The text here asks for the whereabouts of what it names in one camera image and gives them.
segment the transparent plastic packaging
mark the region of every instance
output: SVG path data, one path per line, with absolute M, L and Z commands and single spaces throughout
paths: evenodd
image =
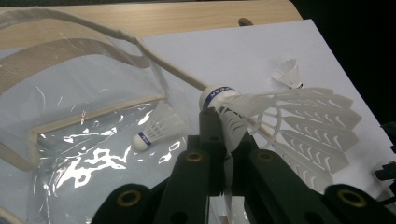
M 191 132 L 183 90 L 138 37 L 41 7 L 1 13 L 0 36 L 0 222 L 89 223 L 113 189 L 170 175 Z M 183 129 L 141 151 L 163 104 Z

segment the wooden table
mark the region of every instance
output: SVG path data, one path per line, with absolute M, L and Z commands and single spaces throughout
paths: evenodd
M 160 35 L 238 26 L 241 18 L 253 24 L 265 24 L 302 19 L 288 0 L 219 1 L 179 3 L 138 3 L 53 7 L 137 35 Z M 0 11 L 10 9 L 2 7 Z M 31 30 L 30 24 L 19 25 L 0 39 L 0 49 L 23 47 L 39 43 L 29 33 L 29 43 L 22 43 L 22 32 Z

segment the shuttlecock band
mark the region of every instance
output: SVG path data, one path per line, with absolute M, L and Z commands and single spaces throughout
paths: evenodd
M 139 136 L 146 143 L 146 145 L 148 145 L 148 147 L 151 145 L 151 142 L 149 141 L 149 139 L 143 133 L 139 133 Z
M 213 90 L 212 92 L 210 92 L 209 95 L 207 95 L 207 97 L 205 99 L 203 109 L 207 109 L 209 107 L 209 105 L 210 105 L 210 102 L 212 102 L 213 98 L 215 98 L 217 95 L 219 95 L 220 93 L 222 93 L 224 91 L 233 91 L 233 88 L 231 88 L 231 87 L 219 87 L 219 88 Z

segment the white shuttlecock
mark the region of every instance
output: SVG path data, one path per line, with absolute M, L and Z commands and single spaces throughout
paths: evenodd
M 207 88 L 200 99 L 202 109 L 219 111 L 229 152 L 250 129 L 262 137 L 263 148 L 278 153 L 319 192 L 348 166 L 345 151 L 358 142 L 352 129 L 361 116 L 350 109 L 352 103 L 323 88 L 240 94 L 223 85 Z
M 300 79 L 297 60 L 290 59 L 282 63 L 272 74 L 272 78 L 279 81 L 292 89 L 303 87 Z
M 186 126 L 169 104 L 160 101 L 147 121 L 143 132 L 134 136 L 132 144 L 143 151 L 161 139 L 182 133 Z

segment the white paper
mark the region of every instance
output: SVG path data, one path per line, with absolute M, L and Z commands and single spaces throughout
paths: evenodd
M 354 186 L 372 197 L 389 186 L 388 181 L 376 179 L 375 171 L 394 157 L 389 148 L 392 143 L 311 20 L 155 35 L 144 40 L 202 81 L 226 84 L 241 93 L 287 89 L 271 75 L 281 63 L 296 59 L 305 87 L 329 88 L 353 99 L 352 110 L 362 116 L 354 129 L 360 141 L 346 153 L 350 165 L 333 175 L 334 184 Z M 199 96 L 197 90 L 186 92 L 192 102 L 187 106 L 196 106 L 197 114 Z

